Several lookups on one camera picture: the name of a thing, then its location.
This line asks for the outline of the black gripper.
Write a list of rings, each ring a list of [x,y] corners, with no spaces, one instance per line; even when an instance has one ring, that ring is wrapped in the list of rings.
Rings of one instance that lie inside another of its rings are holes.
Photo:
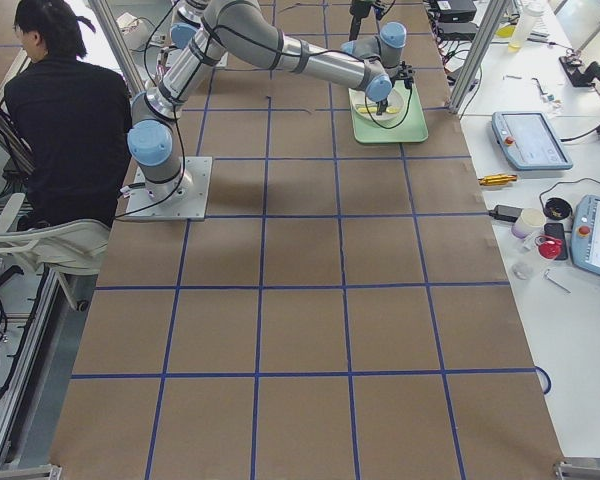
[[[396,87],[402,84],[405,89],[412,89],[414,85],[414,69],[412,65],[407,64],[404,60],[400,62],[396,73],[391,77],[392,86]],[[388,108],[389,102],[387,99],[376,103],[376,114],[382,116]]]

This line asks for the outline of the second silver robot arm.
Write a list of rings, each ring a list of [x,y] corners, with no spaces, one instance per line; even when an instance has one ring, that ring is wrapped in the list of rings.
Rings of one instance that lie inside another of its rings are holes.
[[[403,68],[407,30],[385,24],[372,37],[325,49],[284,34],[268,22],[256,1],[180,1],[171,38],[181,51],[159,85],[147,92],[170,119],[224,54],[264,70],[307,75],[361,91],[372,102],[389,96]]]

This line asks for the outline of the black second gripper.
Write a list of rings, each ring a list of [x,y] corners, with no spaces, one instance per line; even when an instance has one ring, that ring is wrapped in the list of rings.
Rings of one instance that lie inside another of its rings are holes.
[[[349,13],[354,19],[367,18],[371,12],[377,20],[380,20],[388,9],[388,4],[382,0],[352,0]]]

